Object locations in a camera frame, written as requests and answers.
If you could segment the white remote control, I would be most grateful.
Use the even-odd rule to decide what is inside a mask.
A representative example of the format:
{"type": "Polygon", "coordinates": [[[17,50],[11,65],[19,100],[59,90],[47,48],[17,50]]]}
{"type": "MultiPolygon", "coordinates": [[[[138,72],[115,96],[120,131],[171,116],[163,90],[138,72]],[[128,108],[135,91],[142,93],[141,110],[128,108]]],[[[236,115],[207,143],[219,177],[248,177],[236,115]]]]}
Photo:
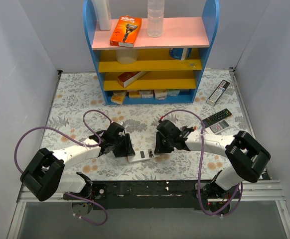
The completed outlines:
{"type": "Polygon", "coordinates": [[[160,157],[160,155],[155,154],[152,149],[139,150],[135,151],[135,155],[128,156],[128,163],[138,163],[141,161],[146,161],[157,157],[160,157]]]}

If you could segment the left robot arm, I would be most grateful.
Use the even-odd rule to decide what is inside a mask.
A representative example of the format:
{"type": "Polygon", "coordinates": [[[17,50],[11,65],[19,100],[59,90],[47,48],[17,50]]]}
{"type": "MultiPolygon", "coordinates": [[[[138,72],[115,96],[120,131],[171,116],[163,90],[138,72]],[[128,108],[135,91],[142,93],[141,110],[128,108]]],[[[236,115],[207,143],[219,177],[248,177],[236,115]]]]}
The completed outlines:
{"type": "Polygon", "coordinates": [[[41,202],[55,193],[87,199],[92,195],[92,180],[81,172],[68,174],[66,170],[111,152],[115,157],[135,155],[130,135],[116,122],[110,123],[106,130],[93,132],[83,142],[76,141],[73,146],[58,150],[39,149],[21,170],[20,181],[41,202]]]}

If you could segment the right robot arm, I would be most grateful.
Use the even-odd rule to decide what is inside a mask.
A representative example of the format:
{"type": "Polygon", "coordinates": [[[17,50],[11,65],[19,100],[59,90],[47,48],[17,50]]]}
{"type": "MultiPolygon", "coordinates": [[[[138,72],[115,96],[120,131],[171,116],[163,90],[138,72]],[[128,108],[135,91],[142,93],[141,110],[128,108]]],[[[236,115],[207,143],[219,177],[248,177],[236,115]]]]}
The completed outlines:
{"type": "Polygon", "coordinates": [[[217,198],[243,181],[256,183],[269,162],[270,153],[246,131],[236,135],[202,134],[193,127],[179,129],[171,121],[161,120],[157,126],[155,154],[177,150],[200,151],[227,157],[231,166],[221,170],[207,186],[217,198]]]}

